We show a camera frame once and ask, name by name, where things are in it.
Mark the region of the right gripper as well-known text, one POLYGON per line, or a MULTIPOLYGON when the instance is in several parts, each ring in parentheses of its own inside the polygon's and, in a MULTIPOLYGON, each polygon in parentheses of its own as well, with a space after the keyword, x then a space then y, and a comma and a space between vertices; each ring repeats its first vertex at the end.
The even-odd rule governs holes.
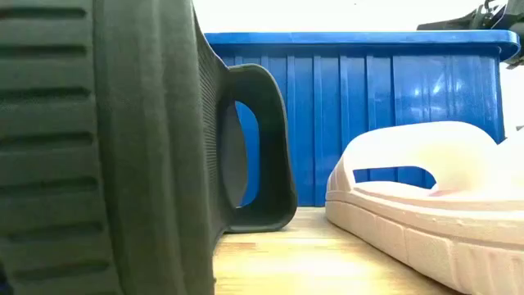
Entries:
POLYGON ((508 0, 483 0, 481 5, 465 16, 420 24, 417 30, 469 30, 474 18, 475 30, 490 30, 503 16, 508 0))

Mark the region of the pink slide sandal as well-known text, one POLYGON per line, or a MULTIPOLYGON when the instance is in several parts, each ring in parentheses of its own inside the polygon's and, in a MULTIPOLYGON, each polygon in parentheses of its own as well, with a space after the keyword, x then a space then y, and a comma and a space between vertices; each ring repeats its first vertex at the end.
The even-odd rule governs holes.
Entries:
POLYGON ((327 182, 326 216, 467 295, 524 295, 524 129, 501 143, 437 121, 351 140, 327 182))

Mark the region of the black slide sandal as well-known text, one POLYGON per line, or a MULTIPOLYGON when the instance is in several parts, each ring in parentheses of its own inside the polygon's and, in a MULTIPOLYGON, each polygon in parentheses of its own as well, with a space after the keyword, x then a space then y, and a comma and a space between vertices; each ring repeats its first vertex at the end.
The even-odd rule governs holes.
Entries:
POLYGON ((296 213, 287 115, 192 0, 0 0, 0 295, 214 295, 296 213))

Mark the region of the blue plastic bin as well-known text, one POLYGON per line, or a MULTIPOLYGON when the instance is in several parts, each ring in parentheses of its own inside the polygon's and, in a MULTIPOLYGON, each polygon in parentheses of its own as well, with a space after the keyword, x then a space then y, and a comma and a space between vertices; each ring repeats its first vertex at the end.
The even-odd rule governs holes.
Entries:
POLYGON ((521 49, 508 30, 208 33, 228 66, 258 64, 287 112, 302 207, 324 204, 347 144, 373 129, 428 121, 473 124, 504 140, 499 66, 521 49))

